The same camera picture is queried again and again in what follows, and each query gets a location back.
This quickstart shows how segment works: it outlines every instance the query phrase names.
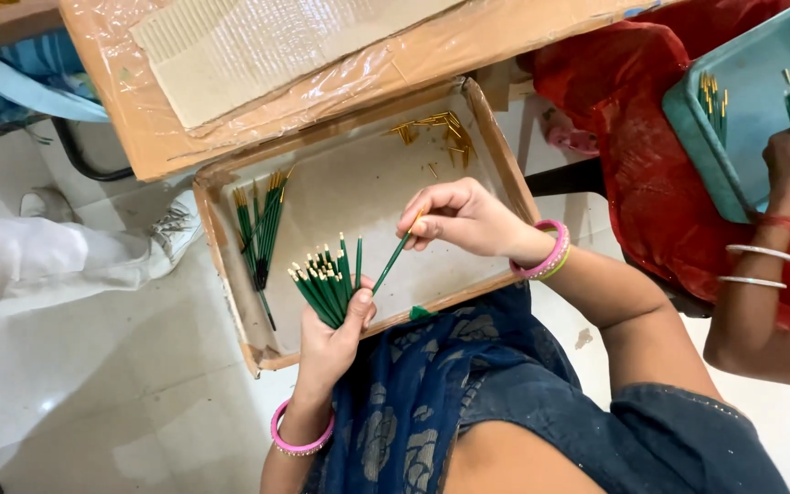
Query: white shoe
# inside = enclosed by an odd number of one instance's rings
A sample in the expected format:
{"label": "white shoe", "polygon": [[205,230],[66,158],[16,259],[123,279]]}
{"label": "white shoe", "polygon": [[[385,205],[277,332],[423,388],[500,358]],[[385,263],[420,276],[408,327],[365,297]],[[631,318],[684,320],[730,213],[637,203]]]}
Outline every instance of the white shoe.
{"label": "white shoe", "polygon": [[188,247],[203,234],[201,227],[194,192],[189,190],[176,196],[166,214],[151,225],[151,241],[163,250],[170,261],[162,268],[154,269],[153,278],[165,276],[176,268]]}
{"label": "white shoe", "polygon": [[45,218],[57,223],[75,222],[75,212],[60,191],[50,187],[33,187],[20,199],[21,218]]}

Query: person's leg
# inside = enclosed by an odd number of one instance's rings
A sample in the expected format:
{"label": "person's leg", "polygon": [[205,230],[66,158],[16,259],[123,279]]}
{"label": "person's leg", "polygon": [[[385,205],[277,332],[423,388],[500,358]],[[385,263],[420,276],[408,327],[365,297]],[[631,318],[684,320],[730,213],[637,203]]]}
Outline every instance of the person's leg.
{"label": "person's leg", "polygon": [[197,215],[188,191],[173,201],[150,236],[100,232],[42,217],[0,220],[0,315],[106,290],[135,290],[168,274],[202,233]]}

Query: pink bracelet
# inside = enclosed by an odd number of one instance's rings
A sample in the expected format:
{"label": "pink bracelet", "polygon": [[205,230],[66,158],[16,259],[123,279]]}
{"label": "pink bracelet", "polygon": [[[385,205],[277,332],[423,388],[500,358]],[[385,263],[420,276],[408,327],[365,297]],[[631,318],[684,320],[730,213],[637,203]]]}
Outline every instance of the pink bracelet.
{"label": "pink bracelet", "polygon": [[322,433],[322,437],[320,437],[319,440],[306,446],[292,446],[279,437],[279,420],[285,414],[285,409],[288,408],[288,402],[290,401],[291,399],[285,400],[283,404],[277,408],[277,411],[273,413],[273,419],[270,420],[270,436],[273,437],[273,444],[277,445],[277,449],[280,452],[289,456],[309,456],[319,453],[334,433],[335,414],[331,414],[331,422],[328,423],[328,428]]}
{"label": "pink bracelet", "polygon": [[534,226],[536,229],[542,231],[556,230],[557,237],[554,250],[551,251],[548,258],[544,259],[542,264],[538,264],[532,269],[523,269],[511,259],[511,271],[517,276],[525,279],[545,279],[556,273],[565,263],[566,257],[569,256],[569,229],[557,220],[541,220],[535,223]]}

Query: teal plastic tray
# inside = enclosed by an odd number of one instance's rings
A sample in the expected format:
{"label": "teal plastic tray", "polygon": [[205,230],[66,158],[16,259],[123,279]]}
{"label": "teal plastic tray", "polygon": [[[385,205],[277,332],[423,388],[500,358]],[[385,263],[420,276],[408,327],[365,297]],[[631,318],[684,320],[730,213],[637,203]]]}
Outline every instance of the teal plastic tray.
{"label": "teal plastic tray", "polygon": [[[746,212],[766,211],[770,181],[761,152],[790,127],[784,69],[790,73],[790,9],[701,56],[664,95],[666,118],[726,220],[749,223]],[[726,150],[697,101],[702,72],[728,90]]]}

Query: woman's left hand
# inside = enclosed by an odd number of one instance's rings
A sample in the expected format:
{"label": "woman's left hand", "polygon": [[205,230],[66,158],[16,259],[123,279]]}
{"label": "woman's left hand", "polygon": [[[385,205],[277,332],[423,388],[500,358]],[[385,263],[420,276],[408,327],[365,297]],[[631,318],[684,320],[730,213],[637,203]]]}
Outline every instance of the woman's left hand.
{"label": "woman's left hand", "polygon": [[294,394],[318,402],[328,399],[337,380],[356,359],[358,340],[377,314],[370,288],[374,282],[362,276],[362,288],[349,301],[346,319],[339,329],[326,326],[310,306],[304,307],[300,324],[300,368]]}

